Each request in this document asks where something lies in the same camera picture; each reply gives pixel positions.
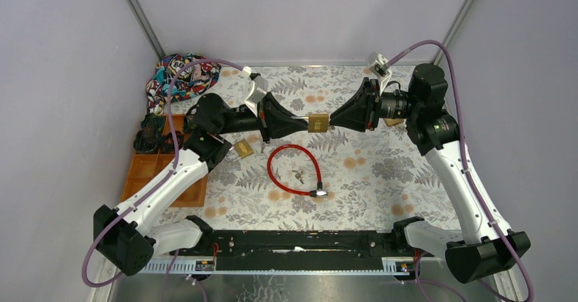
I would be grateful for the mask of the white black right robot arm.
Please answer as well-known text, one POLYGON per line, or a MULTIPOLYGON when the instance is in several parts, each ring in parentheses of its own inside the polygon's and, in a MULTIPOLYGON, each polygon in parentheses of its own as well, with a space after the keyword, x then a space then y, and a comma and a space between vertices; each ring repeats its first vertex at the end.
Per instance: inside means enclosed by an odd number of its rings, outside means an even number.
POLYGON ((443 184, 459 220, 460 231, 443 230, 421 217, 394 224, 391 247, 407 256, 423 250, 441 258, 462 284, 511 269, 531 243, 515 232, 489 198, 476 174, 458 122, 444 109, 448 89, 444 71, 422 63, 407 91, 382 94, 386 117, 405 119, 408 137, 443 184))

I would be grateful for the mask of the silver keys of cable lock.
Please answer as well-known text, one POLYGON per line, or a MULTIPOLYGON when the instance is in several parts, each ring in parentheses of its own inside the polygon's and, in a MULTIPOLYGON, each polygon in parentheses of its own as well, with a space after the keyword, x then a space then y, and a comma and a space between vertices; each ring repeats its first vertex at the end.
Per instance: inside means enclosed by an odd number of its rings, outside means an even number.
POLYGON ((304 180, 303 180, 303 171, 301 170, 292 170, 292 173, 294 174, 295 179, 297 179, 301 185, 304 184, 304 180))

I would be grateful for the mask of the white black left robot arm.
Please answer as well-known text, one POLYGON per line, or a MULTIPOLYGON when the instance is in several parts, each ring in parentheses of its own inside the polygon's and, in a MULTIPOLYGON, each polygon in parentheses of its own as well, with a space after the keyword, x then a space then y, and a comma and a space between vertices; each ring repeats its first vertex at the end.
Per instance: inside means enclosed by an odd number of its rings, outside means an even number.
POLYGON ((222 134, 259 131, 269 142, 297 132, 323 131, 329 125, 358 128, 340 113, 296 116, 267 91, 265 79, 257 76, 251 83, 244 104, 236 108, 215 93, 200 97, 185 116, 185 141, 177 146, 171 163, 115 208, 103 205, 94 213, 92 248, 120 274, 135 275, 162 254, 187 250, 202 255, 216 250, 210 229, 198 218, 161 226, 157 221, 186 189, 224 161, 234 145, 222 134))

